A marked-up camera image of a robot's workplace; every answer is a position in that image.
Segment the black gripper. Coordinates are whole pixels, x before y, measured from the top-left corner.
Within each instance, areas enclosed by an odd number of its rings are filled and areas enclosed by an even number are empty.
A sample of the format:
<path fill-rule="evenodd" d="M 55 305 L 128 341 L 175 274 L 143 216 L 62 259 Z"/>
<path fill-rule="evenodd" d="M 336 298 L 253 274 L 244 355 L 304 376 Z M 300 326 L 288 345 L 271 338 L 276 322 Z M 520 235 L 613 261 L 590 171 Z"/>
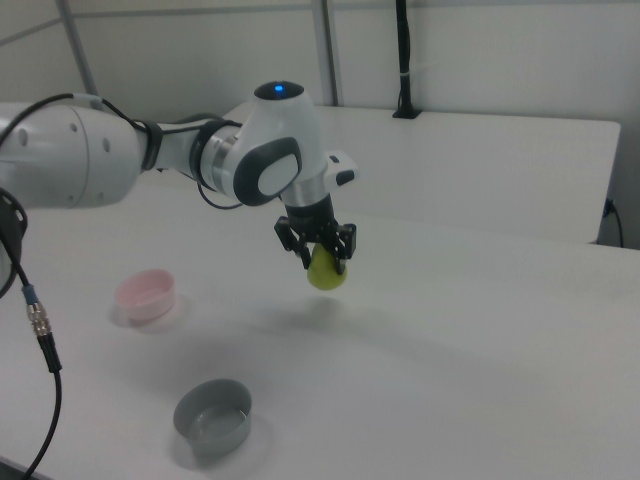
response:
<path fill-rule="evenodd" d="M 281 216 L 274 230 L 283 248 L 293 252 L 305 270 L 311 264 L 308 245 L 321 241 L 331 257 L 336 273 L 346 271 L 346 263 L 356 250 L 357 227 L 355 224 L 338 224 L 330 195 L 308 206 L 285 206 L 286 216 Z"/>

